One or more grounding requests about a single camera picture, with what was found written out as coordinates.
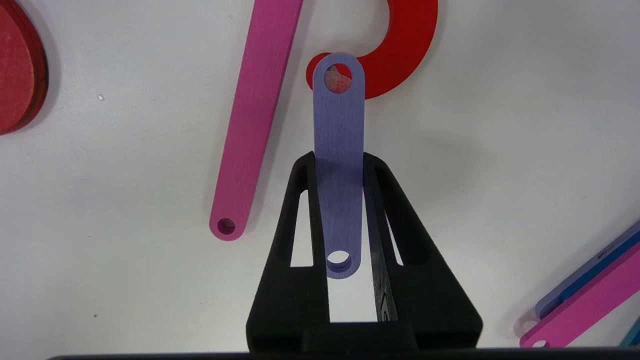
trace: red circular piece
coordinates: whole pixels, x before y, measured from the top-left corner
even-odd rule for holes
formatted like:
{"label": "red circular piece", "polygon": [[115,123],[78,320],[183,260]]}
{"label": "red circular piece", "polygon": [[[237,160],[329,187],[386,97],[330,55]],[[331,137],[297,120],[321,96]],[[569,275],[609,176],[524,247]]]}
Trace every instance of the red circular piece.
{"label": "red circular piece", "polygon": [[48,82],[47,60],[36,29],[14,0],[0,0],[0,135],[33,120]]}
{"label": "red circular piece", "polygon": [[[358,58],[364,68],[365,99],[400,85],[420,65],[431,45],[438,20],[438,0],[387,0],[389,29],[382,43]],[[307,65],[307,83],[313,84],[316,65],[329,53],[316,55]],[[336,66],[347,76],[346,67]]]}

